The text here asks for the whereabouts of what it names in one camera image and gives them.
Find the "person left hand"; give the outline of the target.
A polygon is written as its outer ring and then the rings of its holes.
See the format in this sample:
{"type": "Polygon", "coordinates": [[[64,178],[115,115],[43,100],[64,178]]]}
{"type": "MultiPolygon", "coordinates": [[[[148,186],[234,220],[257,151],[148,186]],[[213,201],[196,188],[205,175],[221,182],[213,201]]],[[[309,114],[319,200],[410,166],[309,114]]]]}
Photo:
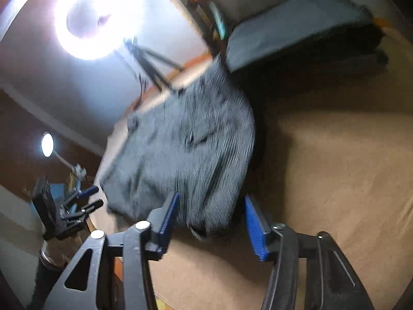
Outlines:
{"type": "Polygon", "coordinates": [[[79,236],[63,240],[52,238],[44,241],[40,250],[42,262],[52,268],[63,270],[83,244],[79,236]]]}

